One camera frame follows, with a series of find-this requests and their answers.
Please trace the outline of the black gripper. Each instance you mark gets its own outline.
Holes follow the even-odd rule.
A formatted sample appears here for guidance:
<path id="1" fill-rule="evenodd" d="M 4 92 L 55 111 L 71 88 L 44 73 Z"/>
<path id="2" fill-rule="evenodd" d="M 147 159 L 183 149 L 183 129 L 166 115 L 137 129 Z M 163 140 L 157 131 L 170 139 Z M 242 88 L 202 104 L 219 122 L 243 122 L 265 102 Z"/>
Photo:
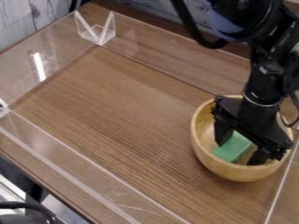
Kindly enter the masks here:
<path id="1" fill-rule="evenodd" d="M 294 140 L 278 122 L 278 106 L 259 107 L 245 97 L 227 95 L 218 95 L 214 102 L 211 113 L 218 145 L 222 146 L 237 131 L 257 145 L 247 165 L 282 161 Z"/>

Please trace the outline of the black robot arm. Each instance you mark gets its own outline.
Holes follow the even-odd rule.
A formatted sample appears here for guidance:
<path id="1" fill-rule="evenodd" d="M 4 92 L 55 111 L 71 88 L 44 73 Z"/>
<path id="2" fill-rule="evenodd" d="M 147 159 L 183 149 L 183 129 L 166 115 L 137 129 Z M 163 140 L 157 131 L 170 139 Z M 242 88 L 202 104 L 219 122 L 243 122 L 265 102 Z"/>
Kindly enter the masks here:
<path id="1" fill-rule="evenodd" d="M 285 0 L 206 0 L 207 40 L 183 0 L 171 0 L 194 40 L 210 49 L 242 42 L 251 49 L 251 73 L 239 98 L 219 95 L 211 113 L 215 141 L 223 145 L 238 131 L 254 144 L 247 163 L 282 160 L 294 142 L 285 129 L 299 123 L 299 16 Z"/>

